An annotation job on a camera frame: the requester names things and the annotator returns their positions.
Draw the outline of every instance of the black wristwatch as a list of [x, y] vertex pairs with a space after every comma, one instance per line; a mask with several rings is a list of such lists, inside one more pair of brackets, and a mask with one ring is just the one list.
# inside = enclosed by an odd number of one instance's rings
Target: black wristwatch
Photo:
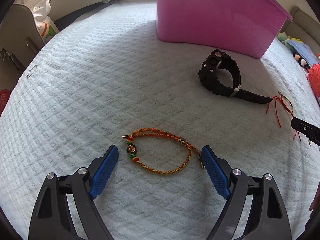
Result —
[[[218, 69], [228, 70], [233, 79], [233, 87], [226, 87], [220, 83], [217, 77]], [[237, 63], [225, 52], [218, 49], [203, 62], [199, 70], [199, 78], [202, 85], [216, 95], [240, 98], [258, 104], [267, 104], [272, 101], [270, 97], [264, 97], [241, 89], [241, 76]]]

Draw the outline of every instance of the textured bedspread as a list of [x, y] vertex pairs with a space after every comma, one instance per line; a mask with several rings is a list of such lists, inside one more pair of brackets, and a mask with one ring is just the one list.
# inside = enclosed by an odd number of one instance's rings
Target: textured bedspread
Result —
[[[117, 239], [205, 239], [224, 199], [194, 155], [188, 166], [160, 176], [133, 164], [121, 136], [156, 127], [186, 138], [247, 175], [270, 172], [283, 196], [293, 238], [304, 229], [320, 178], [319, 147], [292, 140], [290, 116], [266, 105], [217, 96], [198, 70], [213, 48], [165, 43], [156, 34], [156, 5], [121, 2], [56, 35], [20, 78], [0, 118], [0, 206], [24, 239], [33, 206], [49, 172], [72, 174], [115, 144], [119, 162], [97, 208]], [[241, 70], [242, 88], [265, 96], [280, 90], [296, 117], [320, 126], [311, 88], [292, 55], [275, 40], [261, 60], [228, 52]], [[27, 72], [37, 69], [30, 78]], [[224, 84], [231, 84], [221, 71]], [[180, 165], [177, 143], [137, 139], [139, 158], [162, 170]], [[73, 199], [79, 236], [86, 237]], [[241, 219], [236, 236], [244, 230]]]

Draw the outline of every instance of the red mesh basket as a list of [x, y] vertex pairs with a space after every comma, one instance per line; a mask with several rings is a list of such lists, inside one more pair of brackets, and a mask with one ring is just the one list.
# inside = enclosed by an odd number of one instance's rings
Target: red mesh basket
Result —
[[0, 115], [2, 114], [8, 100], [10, 97], [11, 92], [9, 90], [1, 90], [0, 91]]

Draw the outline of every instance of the red string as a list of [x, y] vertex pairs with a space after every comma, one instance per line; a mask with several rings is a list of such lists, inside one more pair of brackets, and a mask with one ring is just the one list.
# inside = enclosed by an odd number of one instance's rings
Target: red string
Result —
[[[275, 101], [276, 117], [277, 117], [278, 124], [279, 124], [279, 126], [280, 126], [280, 128], [281, 128], [281, 124], [280, 124], [280, 120], [279, 120], [279, 116], [278, 116], [278, 111], [277, 111], [277, 100], [280, 101], [280, 103], [281, 103], [281, 105], [283, 106], [283, 108], [292, 116], [292, 118], [294, 118], [294, 115], [293, 115], [292, 111], [291, 111], [291, 110], [287, 107], [287, 105], [284, 103], [284, 101], [283, 101], [283, 95], [281, 95], [280, 97], [274, 96], [274, 97], [272, 98], [272, 100], [273, 100], [273, 99], [276, 99], [276, 101]], [[267, 108], [267, 110], [266, 110], [266, 114], [267, 114], [268, 111], [269, 111], [270, 103], [271, 103], [271, 102], [268, 103], [268, 108]], [[296, 132], [295, 132], [295, 134], [294, 134], [293, 139], [296, 137], [297, 134], [298, 134], [299, 139], [300, 139], [300, 141], [301, 141], [300, 133], [299, 133], [297, 130], [296, 130]]]

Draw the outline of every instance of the red string bracelet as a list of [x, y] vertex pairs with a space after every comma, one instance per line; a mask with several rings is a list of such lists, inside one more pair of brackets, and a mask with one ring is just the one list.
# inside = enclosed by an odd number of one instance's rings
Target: red string bracelet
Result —
[[[280, 124], [280, 120], [279, 120], [279, 116], [278, 116], [278, 111], [277, 111], [277, 100], [279, 100], [279, 102], [281, 103], [281, 105], [283, 106], [283, 108], [292, 116], [292, 118], [294, 118], [294, 115], [293, 115], [293, 106], [292, 106], [292, 103], [290, 102], [290, 100], [289, 100], [288, 98], [286, 98], [283, 94], [281, 94], [280, 91], [278, 91], [278, 93], [279, 93], [280, 97], [274, 96], [274, 97], [272, 98], [272, 100], [275, 99], [276, 117], [277, 117], [278, 124], [279, 124], [279, 126], [280, 126], [280, 128], [281, 128], [281, 124]], [[286, 101], [289, 102], [289, 104], [290, 104], [290, 106], [291, 106], [291, 110], [290, 110], [290, 109], [287, 107], [287, 105], [284, 103], [283, 99], [285, 99]], [[266, 114], [267, 114], [268, 111], [269, 111], [270, 103], [268, 103], [268, 108], [267, 108], [267, 110], [266, 110]], [[297, 130], [296, 130], [296, 132], [295, 132], [295, 134], [294, 134], [293, 139], [296, 137], [297, 134], [298, 134], [299, 139], [300, 139], [300, 141], [301, 141], [300, 133], [299, 133]]]

